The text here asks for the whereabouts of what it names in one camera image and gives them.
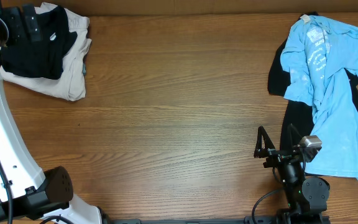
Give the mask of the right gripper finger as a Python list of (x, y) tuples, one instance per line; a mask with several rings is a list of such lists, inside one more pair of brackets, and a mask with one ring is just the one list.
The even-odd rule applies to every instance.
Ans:
[(287, 127), (287, 134), (289, 137), (290, 146), (293, 152), (300, 152), (300, 140), (302, 135), (298, 129), (291, 123)]
[(259, 126), (257, 130), (257, 142), (255, 145), (254, 157), (265, 158), (272, 155), (275, 146), (268, 136), (263, 126)]

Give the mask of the black t-shirt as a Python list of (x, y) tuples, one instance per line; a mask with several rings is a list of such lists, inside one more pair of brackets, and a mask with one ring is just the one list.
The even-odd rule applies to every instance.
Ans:
[(70, 32), (65, 9), (55, 7), (37, 15), (42, 40), (25, 41), (1, 49), (5, 71), (26, 78), (58, 80), (63, 72), (63, 58), (77, 38)]

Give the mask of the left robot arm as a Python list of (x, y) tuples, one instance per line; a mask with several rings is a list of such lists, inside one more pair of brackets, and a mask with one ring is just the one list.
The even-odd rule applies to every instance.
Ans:
[[(9, 40), (40, 40), (38, 28), (33, 5), (2, 8), (0, 2), (0, 48)], [(111, 222), (101, 208), (74, 194), (64, 167), (43, 171), (35, 162), (12, 117), (0, 73), (0, 222), (23, 217), (42, 223)]]

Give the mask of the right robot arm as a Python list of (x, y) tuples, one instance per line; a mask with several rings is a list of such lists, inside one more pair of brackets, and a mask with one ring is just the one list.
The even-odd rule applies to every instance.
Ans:
[[(251, 223), (276, 224), (324, 224), (329, 217), (327, 210), (330, 185), (320, 177), (307, 177), (306, 164), (311, 162), (322, 148), (317, 136), (303, 136), (299, 143), (288, 150), (277, 150), (263, 126), (258, 127), (254, 157), (264, 158), (264, 167), (271, 168), (275, 180), (282, 186), (256, 201), (251, 212)], [(277, 210), (271, 217), (255, 215), (257, 206), (267, 197), (283, 192), (287, 208)]]

